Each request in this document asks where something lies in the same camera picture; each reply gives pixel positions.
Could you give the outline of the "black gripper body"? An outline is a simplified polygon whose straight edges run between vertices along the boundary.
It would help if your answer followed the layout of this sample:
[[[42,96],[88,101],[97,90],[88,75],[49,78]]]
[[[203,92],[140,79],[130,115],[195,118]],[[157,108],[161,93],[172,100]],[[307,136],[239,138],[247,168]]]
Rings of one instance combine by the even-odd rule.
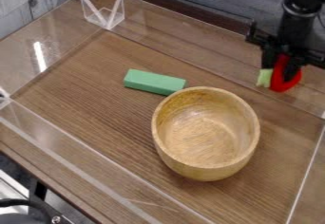
[[[315,10],[296,12],[287,9],[278,34],[259,33],[257,23],[253,23],[247,34],[247,41],[261,49],[267,44],[272,44],[278,47],[279,56],[287,54],[290,57],[300,57],[306,60],[306,65],[325,69],[325,52],[319,52],[311,46],[314,21],[318,15],[319,11]]]

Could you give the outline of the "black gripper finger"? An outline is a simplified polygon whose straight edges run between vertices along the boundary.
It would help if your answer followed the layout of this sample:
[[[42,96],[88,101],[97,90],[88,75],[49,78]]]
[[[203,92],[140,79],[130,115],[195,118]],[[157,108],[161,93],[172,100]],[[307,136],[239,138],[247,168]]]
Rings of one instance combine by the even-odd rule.
[[[279,50],[272,44],[267,44],[263,47],[263,69],[271,69],[275,67],[279,59]]]
[[[306,65],[306,60],[300,57],[290,57],[284,69],[286,82],[294,82],[302,79],[302,68]]]

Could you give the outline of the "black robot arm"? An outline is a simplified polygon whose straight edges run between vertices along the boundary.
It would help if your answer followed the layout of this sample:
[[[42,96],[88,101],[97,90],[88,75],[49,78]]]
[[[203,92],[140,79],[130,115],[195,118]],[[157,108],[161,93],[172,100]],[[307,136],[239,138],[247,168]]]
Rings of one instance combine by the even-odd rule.
[[[311,46],[315,19],[325,0],[284,0],[280,26],[275,35],[257,33],[257,23],[247,34],[245,40],[263,50],[263,67],[257,86],[273,91],[287,91],[303,78],[307,65],[325,69],[325,52]]]

